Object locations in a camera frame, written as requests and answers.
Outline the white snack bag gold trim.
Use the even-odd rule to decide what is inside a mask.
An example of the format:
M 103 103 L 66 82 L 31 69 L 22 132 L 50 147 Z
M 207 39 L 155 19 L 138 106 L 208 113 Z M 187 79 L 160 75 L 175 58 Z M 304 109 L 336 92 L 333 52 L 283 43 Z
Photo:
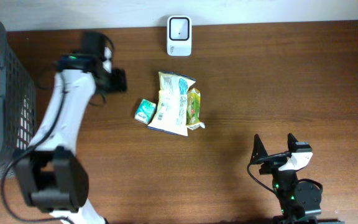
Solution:
M 148 128 L 169 134 L 187 136 L 187 92 L 196 83 L 196 80 L 179 73 L 166 71 L 159 71 L 158 77 L 160 81 L 158 105 L 153 119 L 148 124 Z

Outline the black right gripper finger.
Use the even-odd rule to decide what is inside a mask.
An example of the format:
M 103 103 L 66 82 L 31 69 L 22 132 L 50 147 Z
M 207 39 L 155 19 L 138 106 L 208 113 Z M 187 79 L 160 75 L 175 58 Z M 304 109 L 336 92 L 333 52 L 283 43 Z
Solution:
M 260 139 L 259 135 L 254 136 L 254 146 L 252 150 L 252 155 L 250 158 L 251 164 L 261 164 L 269 155 Z
M 296 152 L 298 150 L 298 145 L 297 145 L 298 140 L 292 133 L 288 133 L 287 137 L 288 137 L 287 140 L 288 150 L 290 152 Z

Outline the teal tissue pack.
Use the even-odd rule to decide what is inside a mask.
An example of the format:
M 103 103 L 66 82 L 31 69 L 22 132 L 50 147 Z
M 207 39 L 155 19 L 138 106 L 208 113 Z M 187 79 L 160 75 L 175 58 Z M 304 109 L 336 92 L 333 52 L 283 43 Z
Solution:
M 149 100 L 142 99 L 139 107 L 137 108 L 134 119 L 144 124 L 149 124 L 152 119 L 157 105 Z

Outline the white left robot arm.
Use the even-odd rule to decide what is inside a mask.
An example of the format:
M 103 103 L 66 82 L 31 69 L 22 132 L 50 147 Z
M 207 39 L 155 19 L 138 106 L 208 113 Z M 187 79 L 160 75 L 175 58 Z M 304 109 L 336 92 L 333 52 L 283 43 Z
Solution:
M 81 48 L 56 64 L 52 97 L 41 125 L 23 152 L 8 165 L 29 207 L 62 223 L 107 223 L 92 206 L 89 177 L 76 158 L 76 142 L 94 95 L 127 90 L 126 73 L 114 67 L 114 44 L 103 33 L 88 31 Z

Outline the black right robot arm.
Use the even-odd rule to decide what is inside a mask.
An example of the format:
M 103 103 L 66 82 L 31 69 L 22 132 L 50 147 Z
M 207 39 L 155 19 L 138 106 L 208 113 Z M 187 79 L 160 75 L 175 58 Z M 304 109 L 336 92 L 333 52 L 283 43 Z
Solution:
M 279 224 L 328 224 L 341 223 L 338 219 L 320 220 L 323 185 L 312 179 L 300 179 L 297 172 L 305 168 L 313 149 L 308 142 L 299 141 L 292 134 L 287 135 L 288 150 L 268 154 L 260 136 L 254 135 L 254 144 L 247 165 L 249 176 L 264 189 L 273 193 L 279 201 L 282 214 L 274 216 L 272 222 Z M 251 166 L 260 166 L 260 175 L 271 175 L 272 186 L 263 184 L 250 171 Z

